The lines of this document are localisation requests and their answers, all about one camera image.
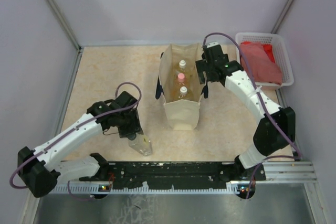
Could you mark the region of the yellow liquid bottle white cap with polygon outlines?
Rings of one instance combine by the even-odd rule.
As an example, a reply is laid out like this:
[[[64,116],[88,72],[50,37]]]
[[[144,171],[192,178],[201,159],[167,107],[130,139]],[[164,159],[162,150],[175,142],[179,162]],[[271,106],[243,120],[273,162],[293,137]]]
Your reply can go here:
[[[183,74],[190,74],[191,69],[187,65],[185,60],[180,60],[174,67],[173,67],[173,72],[175,74],[183,73]]]

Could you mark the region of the pink cap orange bottle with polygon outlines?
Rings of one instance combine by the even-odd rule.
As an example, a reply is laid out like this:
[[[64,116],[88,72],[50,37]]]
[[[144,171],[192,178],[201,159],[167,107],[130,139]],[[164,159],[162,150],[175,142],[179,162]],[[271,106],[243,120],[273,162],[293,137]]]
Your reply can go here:
[[[191,75],[185,73],[178,73],[174,76],[173,79],[173,87],[180,88],[180,87],[187,87],[190,88],[191,86]]]

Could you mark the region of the amber bottle white cap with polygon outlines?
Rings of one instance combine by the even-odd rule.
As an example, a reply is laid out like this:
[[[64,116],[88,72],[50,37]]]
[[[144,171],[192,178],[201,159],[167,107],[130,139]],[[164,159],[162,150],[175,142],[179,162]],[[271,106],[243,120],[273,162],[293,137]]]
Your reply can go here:
[[[175,87],[172,91],[172,100],[173,102],[178,100],[194,100],[194,94],[192,90],[186,86]]]

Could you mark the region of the clear bottle black cap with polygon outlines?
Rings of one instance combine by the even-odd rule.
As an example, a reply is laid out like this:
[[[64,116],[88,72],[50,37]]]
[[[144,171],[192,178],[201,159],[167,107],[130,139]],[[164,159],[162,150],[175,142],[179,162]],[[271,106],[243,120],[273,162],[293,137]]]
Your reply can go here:
[[[149,138],[144,134],[136,133],[128,140],[128,145],[143,156],[152,155],[152,145]]]

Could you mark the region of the beige canvas bag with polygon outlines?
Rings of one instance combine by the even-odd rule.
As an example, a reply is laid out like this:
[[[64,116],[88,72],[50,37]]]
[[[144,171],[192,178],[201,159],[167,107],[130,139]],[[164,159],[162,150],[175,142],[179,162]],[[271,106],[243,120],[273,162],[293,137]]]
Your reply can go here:
[[[159,75],[155,98],[163,98],[163,107],[167,122],[174,130],[191,131],[197,127],[201,99],[207,98],[205,84],[200,84],[196,70],[196,61],[201,60],[200,44],[181,46],[170,44],[160,56]],[[191,93],[189,98],[179,99],[180,88],[177,87],[178,66],[180,61],[186,63],[186,83],[184,86]]]

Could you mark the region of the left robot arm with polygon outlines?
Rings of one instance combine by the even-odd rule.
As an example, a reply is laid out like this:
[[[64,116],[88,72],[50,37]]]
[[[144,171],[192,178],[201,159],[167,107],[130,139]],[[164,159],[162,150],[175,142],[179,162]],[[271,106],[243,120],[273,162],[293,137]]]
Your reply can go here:
[[[98,181],[109,176],[109,162],[99,153],[77,161],[64,157],[94,136],[112,127],[131,141],[143,135],[139,99],[123,91],[115,99],[94,103],[73,125],[46,143],[18,152],[16,174],[36,198],[49,194],[57,184],[71,180]]]

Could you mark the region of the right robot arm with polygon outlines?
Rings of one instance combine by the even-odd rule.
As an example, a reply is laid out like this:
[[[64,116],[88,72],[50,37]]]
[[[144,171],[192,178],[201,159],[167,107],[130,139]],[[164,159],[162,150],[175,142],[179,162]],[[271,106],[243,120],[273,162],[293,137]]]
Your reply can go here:
[[[243,67],[236,60],[229,61],[218,43],[203,46],[202,58],[196,62],[196,69],[200,83],[221,83],[241,100],[258,123],[253,143],[235,159],[234,172],[239,179],[248,179],[254,166],[288,146],[289,141],[295,141],[294,110],[282,108],[262,90],[255,89]]]

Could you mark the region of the pink red cloth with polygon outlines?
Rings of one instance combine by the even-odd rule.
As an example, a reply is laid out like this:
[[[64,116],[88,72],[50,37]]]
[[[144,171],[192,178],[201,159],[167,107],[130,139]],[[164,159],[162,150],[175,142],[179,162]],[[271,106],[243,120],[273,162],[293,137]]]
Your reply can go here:
[[[245,41],[240,44],[255,82],[282,84],[282,71],[275,63],[271,44]]]

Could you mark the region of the white plastic basket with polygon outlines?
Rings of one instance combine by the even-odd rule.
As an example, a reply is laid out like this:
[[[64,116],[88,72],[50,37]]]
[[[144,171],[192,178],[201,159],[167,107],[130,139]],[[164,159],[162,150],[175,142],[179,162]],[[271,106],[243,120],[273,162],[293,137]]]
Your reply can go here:
[[[285,46],[285,42],[280,35],[271,33],[241,32],[235,36],[235,41],[240,45],[242,42],[260,42],[265,45],[272,45],[274,61],[282,72],[282,84],[256,82],[256,85],[276,90],[282,87],[291,86],[294,83],[292,68]]]

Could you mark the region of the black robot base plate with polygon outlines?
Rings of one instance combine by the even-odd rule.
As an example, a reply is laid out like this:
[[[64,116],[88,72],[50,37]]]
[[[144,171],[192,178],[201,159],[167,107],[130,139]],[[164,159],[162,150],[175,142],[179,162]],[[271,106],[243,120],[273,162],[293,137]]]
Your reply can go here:
[[[228,189],[229,183],[238,182],[240,198],[251,198],[255,183],[266,180],[263,166],[240,170],[231,162],[109,162],[92,177],[81,182],[104,182],[101,191],[147,187],[154,192],[209,191]]]

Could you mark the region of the aluminium rail frame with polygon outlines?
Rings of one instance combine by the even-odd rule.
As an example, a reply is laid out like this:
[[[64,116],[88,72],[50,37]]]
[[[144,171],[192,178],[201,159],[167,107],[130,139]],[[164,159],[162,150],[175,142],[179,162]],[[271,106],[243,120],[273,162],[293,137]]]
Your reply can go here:
[[[264,162],[244,172],[230,162],[108,162],[91,177],[92,166],[61,162],[56,184],[48,194],[234,194],[250,199],[261,184],[305,184],[317,182],[310,162]]]

